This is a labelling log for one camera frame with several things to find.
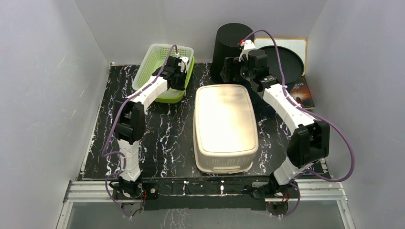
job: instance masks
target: plastic basket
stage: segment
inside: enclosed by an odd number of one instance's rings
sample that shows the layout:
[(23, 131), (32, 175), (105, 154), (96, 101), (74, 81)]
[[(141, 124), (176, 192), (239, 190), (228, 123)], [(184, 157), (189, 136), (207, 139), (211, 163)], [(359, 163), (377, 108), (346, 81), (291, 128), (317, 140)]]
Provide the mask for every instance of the plastic basket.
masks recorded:
[[(152, 73), (159, 67), (163, 65), (163, 62), (169, 53), (171, 45), (170, 44), (153, 44), (149, 47), (148, 52), (146, 53), (143, 61), (139, 67), (137, 75), (135, 76), (132, 87), (135, 90), (141, 88), (152, 76)], [(184, 87), (187, 87), (188, 82), (191, 77), (192, 68), (194, 64), (194, 50), (192, 48), (177, 46), (178, 51), (181, 56), (186, 56), (190, 59), (189, 64), (187, 65), (187, 77), (186, 84)], [(170, 56), (175, 56), (176, 51), (173, 49)], [(179, 102), (184, 96), (184, 91), (169, 89), (168, 91), (162, 93), (155, 101), (160, 103), (173, 104)]]

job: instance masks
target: black cylinder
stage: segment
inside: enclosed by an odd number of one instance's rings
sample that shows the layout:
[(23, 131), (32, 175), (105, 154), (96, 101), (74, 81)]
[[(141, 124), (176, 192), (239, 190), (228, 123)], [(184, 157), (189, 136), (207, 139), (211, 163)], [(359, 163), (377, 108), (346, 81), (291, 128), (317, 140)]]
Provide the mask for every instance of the black cylinder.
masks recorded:
[(213, 63), (210, 68), (210, 76), (214, 82), (224, 83), (220, 73), (224, 68), (225, 58), (239, 57), (241, 50), (238, 44), (251, 32), (253, 32), (252, 29), (240, 23), (229, 23), (218, 29), (215, 38)]

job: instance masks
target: black pan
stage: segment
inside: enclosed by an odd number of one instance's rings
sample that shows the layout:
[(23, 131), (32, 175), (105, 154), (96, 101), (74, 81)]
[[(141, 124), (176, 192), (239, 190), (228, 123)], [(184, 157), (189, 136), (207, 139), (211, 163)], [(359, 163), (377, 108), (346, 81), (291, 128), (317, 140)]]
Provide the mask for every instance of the black pan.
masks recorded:
[[(276, 49), (274, 46), (265, 46), (260, 49), (266, 52), (269, 74), (277, 77), (278, 82), (281, 83)], [(284, 47), (278, 46), (278, 52), (280, 53), (281, 66), (283, 67), (286, 83), (296, 81), (304, 73), (304, 63), (301, 58), (295, 52)]]

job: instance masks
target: gray floor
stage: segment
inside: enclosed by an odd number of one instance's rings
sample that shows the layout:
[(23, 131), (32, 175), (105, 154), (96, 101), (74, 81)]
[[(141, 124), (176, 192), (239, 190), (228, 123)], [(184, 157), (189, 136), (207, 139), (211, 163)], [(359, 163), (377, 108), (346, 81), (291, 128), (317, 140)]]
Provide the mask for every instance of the gray floor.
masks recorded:
[[(131, 211), (138, 208), (124, 206)], [(69, 229), (343, 229), (336, 201), (301, 202), (294, 214), (283, 219), (249, 209), (169, 209), (144, 211), (132, 221), (122, 217), (112, 203), (75, 203)]]

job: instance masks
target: white wall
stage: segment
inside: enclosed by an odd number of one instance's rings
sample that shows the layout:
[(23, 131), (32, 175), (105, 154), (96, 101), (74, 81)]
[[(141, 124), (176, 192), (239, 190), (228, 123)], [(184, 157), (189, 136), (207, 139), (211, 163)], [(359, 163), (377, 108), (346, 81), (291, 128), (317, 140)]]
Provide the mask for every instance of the white wall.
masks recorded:
[[(405, 1), (330, 0), (308, 44), (307, 81), (316, 112), (353, 143), (357, 165), (343, 183), (356, 228), (404, 228)], [(350, 158), (333, 133), (328, 166)]]
[(1, 228), (56, 227), (107, 71), (73, 0), (0, 2)]
[(211, 61), (216, 31), (239, 22), (307, 38), (326, 0), (75, 0), (109, 62), (141, 63), (154, 43), (192, 47)]

